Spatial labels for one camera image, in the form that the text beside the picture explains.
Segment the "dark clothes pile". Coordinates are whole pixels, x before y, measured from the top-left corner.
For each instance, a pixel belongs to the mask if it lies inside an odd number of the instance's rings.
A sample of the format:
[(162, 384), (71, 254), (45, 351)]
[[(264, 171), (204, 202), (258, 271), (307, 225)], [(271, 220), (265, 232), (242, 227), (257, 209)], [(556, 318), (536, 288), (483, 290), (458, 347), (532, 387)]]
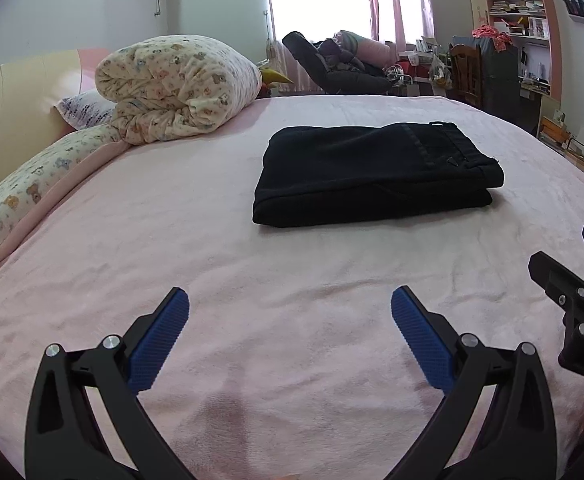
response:
[(289, 32), (282, 44), (309, 79), (326, 94), (399, 94), (399, 88), (406, 84), (402, 72), (387, 76), (382, 68), (365, 64), (332, 39), (311, 44), (300, 32)]

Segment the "long floral pillow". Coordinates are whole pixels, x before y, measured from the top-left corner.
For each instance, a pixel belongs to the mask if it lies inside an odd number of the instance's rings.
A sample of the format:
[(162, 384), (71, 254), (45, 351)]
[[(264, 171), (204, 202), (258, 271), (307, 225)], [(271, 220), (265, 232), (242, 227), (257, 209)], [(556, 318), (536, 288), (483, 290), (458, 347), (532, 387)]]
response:
[(0, 262), (78, 184), (129, 144), (101, 125), (63, 136), (0, 182)]

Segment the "yellow red plush toy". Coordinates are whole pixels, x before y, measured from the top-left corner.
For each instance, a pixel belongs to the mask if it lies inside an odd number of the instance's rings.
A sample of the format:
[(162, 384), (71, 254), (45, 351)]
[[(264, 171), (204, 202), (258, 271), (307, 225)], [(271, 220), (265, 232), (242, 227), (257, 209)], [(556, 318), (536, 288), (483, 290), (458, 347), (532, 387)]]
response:
[(275, 84), (293, 84), (290, 78), (285, 75), (273, 70), (270, 67), (261, 66), (260, 69), (261, 80), (263, 81), (260, 86), (260, 90), (257, 98), (270, 98), (271, 90)]

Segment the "small patterned pillow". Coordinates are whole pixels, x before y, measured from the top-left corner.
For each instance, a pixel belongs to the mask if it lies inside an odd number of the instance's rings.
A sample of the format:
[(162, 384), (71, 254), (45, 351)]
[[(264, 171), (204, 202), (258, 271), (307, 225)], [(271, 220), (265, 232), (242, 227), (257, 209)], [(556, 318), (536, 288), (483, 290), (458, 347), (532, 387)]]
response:
[(75, 130), (106, 124), (112, 118), (115, 103), (106, 100), (95, 89), (68, 96), (55, 104), (60, 117)]

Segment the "pink window curtain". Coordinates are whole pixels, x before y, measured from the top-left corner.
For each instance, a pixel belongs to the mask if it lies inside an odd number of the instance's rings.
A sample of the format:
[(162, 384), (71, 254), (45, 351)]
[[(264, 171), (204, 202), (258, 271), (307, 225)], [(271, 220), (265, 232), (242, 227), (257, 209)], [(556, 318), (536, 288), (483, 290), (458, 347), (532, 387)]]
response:
[(399, 51), (435, 35), (432, 0), (369, 0), (369, 9), (371, 37)]

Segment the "floral rolled duvet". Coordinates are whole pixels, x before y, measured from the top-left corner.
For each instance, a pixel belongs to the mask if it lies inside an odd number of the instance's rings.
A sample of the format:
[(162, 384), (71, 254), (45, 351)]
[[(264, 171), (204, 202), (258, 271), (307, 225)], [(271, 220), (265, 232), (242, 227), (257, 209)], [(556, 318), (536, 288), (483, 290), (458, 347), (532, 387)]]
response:
[(98, 64), (95, 89), (115, 104), (110, 124), (132, 145), (212, 133), (257, 99), (252, 61), (206, 36), (147, 39)]

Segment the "pink bed blanket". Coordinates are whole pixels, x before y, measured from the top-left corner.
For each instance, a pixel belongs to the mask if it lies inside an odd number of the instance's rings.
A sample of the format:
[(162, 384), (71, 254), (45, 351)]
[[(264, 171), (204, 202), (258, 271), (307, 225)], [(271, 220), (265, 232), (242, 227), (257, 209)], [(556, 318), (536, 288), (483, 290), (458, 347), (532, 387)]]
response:
[[(287, 126), (452, 122), (505, 183), (483, 209), (271, 230), (252, 220), (261, 159)], [(191, 316), (144, 408), (200, 479), (380, 479), (432, 415), (389, 313), (408, 285), (459, 332), (538, 349), (558, 453), (584, 428), (561, 368), (561, 310), (527, 271), (546, 252), (584, 278), (584, 174), (527, 132), (442, 98), (260, 100), (211, 136), (132, 148), (0, 264), (0, 450), (22, 466), (43, 351), (96, 346), (170, 288)]]

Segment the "pink bookshelf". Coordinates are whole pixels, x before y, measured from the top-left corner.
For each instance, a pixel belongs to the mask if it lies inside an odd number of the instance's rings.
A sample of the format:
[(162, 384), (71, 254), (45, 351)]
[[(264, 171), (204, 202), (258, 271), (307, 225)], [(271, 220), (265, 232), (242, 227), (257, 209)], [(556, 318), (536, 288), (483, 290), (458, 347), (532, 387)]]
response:
[(554, 0), (485, 0), (490, 25), (505, 29), (525, 53), (521, 78), (540, 81), (548, 96), (562, 98), (563, 66), (560, 26)]

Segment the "black pants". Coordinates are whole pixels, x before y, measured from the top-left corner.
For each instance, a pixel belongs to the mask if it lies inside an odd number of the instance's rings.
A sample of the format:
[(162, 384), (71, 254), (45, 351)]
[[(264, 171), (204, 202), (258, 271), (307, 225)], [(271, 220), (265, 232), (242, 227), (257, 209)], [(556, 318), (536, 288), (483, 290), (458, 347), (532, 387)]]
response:
[(269, 140), (253, 221), (288, 229), (482, 208), (504, 182), (452, 122), (289, 127)]

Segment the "wooden chair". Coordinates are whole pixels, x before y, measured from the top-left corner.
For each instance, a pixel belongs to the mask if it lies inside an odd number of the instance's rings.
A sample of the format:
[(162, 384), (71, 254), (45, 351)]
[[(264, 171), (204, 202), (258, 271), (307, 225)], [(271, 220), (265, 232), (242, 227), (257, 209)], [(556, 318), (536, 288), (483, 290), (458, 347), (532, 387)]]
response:
[(465, 44), (449, 49), (452, 89), (456, 98), (479, 110), (483, 108), (483, 62), (481, 50)]

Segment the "wooden headboard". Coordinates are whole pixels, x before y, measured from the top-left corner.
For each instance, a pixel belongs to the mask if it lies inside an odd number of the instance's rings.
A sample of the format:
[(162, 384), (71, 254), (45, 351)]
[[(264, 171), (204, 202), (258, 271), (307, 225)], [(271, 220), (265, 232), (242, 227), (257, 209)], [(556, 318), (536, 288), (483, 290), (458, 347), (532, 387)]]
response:
[(94, 88), (104, 48), (57, 51), (0, 65), (0, 182), (74, 128), (56, 104)]

